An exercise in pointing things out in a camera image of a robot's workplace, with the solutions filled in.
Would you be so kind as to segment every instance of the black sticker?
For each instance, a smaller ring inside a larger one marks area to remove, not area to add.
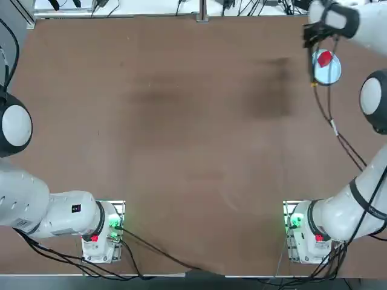
[[[72,212],[72,213],[78,213],[78,212],[80,212],[80,204],[74,204],[74,205],[71,207],[71,212]]]

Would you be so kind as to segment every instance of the label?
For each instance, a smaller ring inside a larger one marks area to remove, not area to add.
[[[51,234],[54,236],[63,236],[64,234],[76,234],[77,232],[74,231],[72,228],[66,228],[64,230],[59,231],[52,231]]]
[[[80,212],[80,204],[74,204],[74,205],[71,207],[71,212],[72,212],[72,213],[78,213],[78,212]]]
[[[327,242],[316,242],[314,247],[319,250],[327,250],[330,247],[330,244]]]
[[[13,228],[25,228],[25,227],[29,226],[30,224],[32,224],[32,222],[28,221],[26,219],[15,219],[10,224],[10,226],[13,227]]]

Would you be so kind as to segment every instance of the white floor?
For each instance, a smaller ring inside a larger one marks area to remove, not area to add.
[[[69,17],[90,17],[93,0],[81,0],[82,8],[76,8],[73,0],[57,0],[62,5],[59,11],[54,11],[48,0],[35,0],[35,15],[39,17],[47,16],[69,16]],[[253,8],[257,0],[236,0],[235,6],[224,12],[225,16],[237,16],[239,8],[243,10],[240,16],[246,16]],[[279,5],[264,6],[265,0],[259,0],[252,15],[285,15],[284,10]],[[103,8],[98,8],[93,17],[106,17],[110,12],[112,17],[123,17],[131,15],[174,15],[177,10],[178,0],[109,0]],[[221,16],[223,6],[216,0],[207,0],[207,14],[210,16]],[[189,14],[199,11],[199,0],[186,0],[179,7],[179,13]]]

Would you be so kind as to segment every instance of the red block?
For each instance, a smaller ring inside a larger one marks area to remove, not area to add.
[[[329,65],[330,62],[332,61],[332,59],[333,59],[332,54],[330,53],[330,51],[326,50],[322,54],[320,54],[317,61],[319,62],[320,67],[323,68],[323,67]]]

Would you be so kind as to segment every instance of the green light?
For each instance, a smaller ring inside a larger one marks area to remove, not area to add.
[[[120,219],[117,218],[117,217],[113,217],[113,218],[109,221],[109,226],[112,227],[112,228],[118,227],[119,225],[120,225]]]
[[[304,215],[302,213],[295,213],[291,216],[291,225],[295,227],[300,227]]]

